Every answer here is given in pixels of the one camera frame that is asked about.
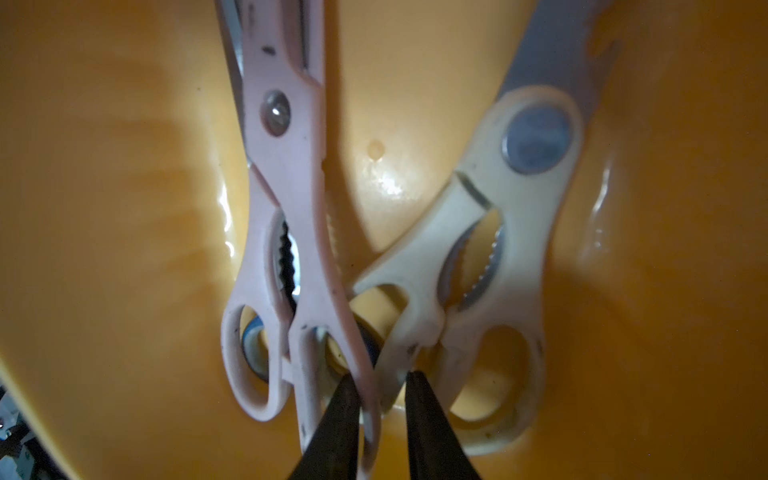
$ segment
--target metal screw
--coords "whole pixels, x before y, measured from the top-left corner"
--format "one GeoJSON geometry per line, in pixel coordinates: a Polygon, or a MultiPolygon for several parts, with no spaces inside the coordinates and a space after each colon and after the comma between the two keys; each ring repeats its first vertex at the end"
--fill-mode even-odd
{"type": "Polygon", "coordinates": [[[274,137],[286,133],[290,125],[290,104],[282,91],[272,90],[265,95],[261,105],[261,121],[266,131],[274,137]]]}
{"type": "Polygon", "coordinates": [[[502,153],[512,170],[540,174],[558,164],[572,140],[568,114],[551,105],[535,105],[509,122],[502,153]]]}

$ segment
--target yellow plastic bowl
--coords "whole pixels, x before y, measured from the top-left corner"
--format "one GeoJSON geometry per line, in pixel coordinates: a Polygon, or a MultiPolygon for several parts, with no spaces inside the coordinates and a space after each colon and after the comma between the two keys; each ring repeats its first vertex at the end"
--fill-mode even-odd
{"type": "MultiPolygon", "coordinates": [[[[345,280],[429,206],[534,6],[326,2],[345,280]]],[[[214,3],[0,18],[0,376],[73,479],[286,477],[292,402],[249,419],[220,358],[248,192],[214,3]]],[[[551,242],[547,393],[472,459],[487,480],[768,474],[766,20],[617,0],[598,22],[623,49],[551,242]]],[[[402,414],[384,427],[376,476],[404,478],[402,414]]]]}

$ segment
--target scissors blade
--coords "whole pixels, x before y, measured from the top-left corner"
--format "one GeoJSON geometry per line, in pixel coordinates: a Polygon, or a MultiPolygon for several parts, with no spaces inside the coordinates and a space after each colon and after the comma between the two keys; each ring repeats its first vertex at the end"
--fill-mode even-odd
{"type": "Polygon", "coordinates": [[[283,33],[288,57],[296,71],[325,84],[323,2],[313,0],[283,0],[283,33]]]}
{"type": "Polygon", "coordinates": [[[550,85],[572,96],[589,122],[618,52],[613,43],[596,58],[587,53],[594,20],[609,4],[611,0],[540,0],[496,99],[516,88],[550,85]]]}
{"type": "Polygon", "coordinates": [[[230,73],[232,95],[237,109],[237,120],[240,122],[240,133],[244,128],[243,117],[243,29],[240,26],[240,5],[236,0],[219,0],[216,2],[219,18],[219,29],[227,58],[227,69],[230,73]]]}

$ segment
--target scissors handle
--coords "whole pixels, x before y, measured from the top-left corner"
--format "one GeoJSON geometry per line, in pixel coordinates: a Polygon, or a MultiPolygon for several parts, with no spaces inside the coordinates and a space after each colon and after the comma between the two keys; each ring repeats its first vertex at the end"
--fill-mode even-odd
{"type": "Polygon", "coordinates": [[[545,387],[545,339],[541,277],[554,219],[584,143],[584,120],[574,100],[552,87],[529,86],[505,94],[481,120],[456,170],[495,206],[506,240],[495,252],[495,274],[476,300],[449,311],[441,355],[432,381],[449,408],[478,356],[482,337],[495,326],[522,334],[528,345],[528,381],[515,408],[492,425],[457,431],[467,453],[498,450],[533,421],[545,387]],[[544,171],[520,171],[505,156],[514,120],[532,108],[555,109],[567,119],[569,143],[559,161],[544,171]]]}
{"type": "Polygon", "coordinates": [[[384,412],[395,403],[421,348],[437,343],[445,323],[438,293],[442,269],[457,239],[483,216],[485,208],[452,176],[428,213],[355,282],[353,295],[381,285],[397,285],[408,294],[376,362],[384,412]]]}
{"type": "Polygon", "coordinates": [[[256,420],[277,415],[288,399],[290,384],[284,379],[283,358],[288,353],[288,329],[292,313],[278,288],[272,252],[273,232],[283,222],[276,200],[255,167],[248,168],[250,212],[243,262],[221,323],[221,352],[227,378],[237,402],[256,420]],[[255,375],[240,348],[240,317],[250,307],[261,318],[269,348],[269,392],[264,398],[253,384],[255,375]]]}

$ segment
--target plastic handle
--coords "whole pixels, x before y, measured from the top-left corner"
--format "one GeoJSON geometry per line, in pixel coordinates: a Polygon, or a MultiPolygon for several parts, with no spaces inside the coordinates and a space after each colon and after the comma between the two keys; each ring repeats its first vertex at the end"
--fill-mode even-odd
{"type": "Polygon", "coordinates": [[[248,169],[250,212],[243,263],[221,323],[221,353],[227,378],[240,407],[256,420],[265,422],[280,413],[290,394],[283,380],[283,357],[288,353],[288,329],[292,313],[275,281],[274,234],[283,222],[275,199],[264,179],[248,169]],[[265,399],[253,386],[256,376],[248,367],[240,344],[240,315],[245,306],[256,311],[269,342],[269,393],[265,399]]]}
{"type": "Polygon", "coordinates": [[[453,176],[428,213],[353,286],[354,295],[379,285],[397,285],[408,294],[376,363],[383,411],[392,408],[419,350],[437,343],[445,323],[440,273],[457,239],[483,216],[485,208],[453,176]]]}
{"type": "Polygon", "coordinates": [[[365,445],[359,474],[364,477],[376,458],[381,415],[373,367],[334,264],[326,224],[323,37],[322,0],[244,2],[245,138],[250,159],[285,215],[301,261],[301,299],[288,343],[302,450],[321,416],[315,330],[324,328],[339,344],[360,396],[365,445]],[[262,114],[271,111],[263,107],[265,98],[275,91],[290,106],[290,123],[277,136],[262,122],[262,114]]]}
{"type": "Polygon", "coordinates": [[[435,394],[447,409],[465,384],[482,336],[509,326],[528,344],[528,383],[510,416],[474,431],[457,431],[467,453],[498,450],[522,433],[535,417],[545,387],[545,339],[541,318],[541,274],[554,219],[584,143],[584,121],[573,99],[551,87],[510,91],[483,117],[456,170],[500,212],[507,240],[487,290],[464,310],[446,317],[442,355],[433,376],[435,394]],[[539,174],[512,170],[502,154],[511,120],[529,107],[547,105],[564,112],[571,143],[562,159],[539,174]]]}

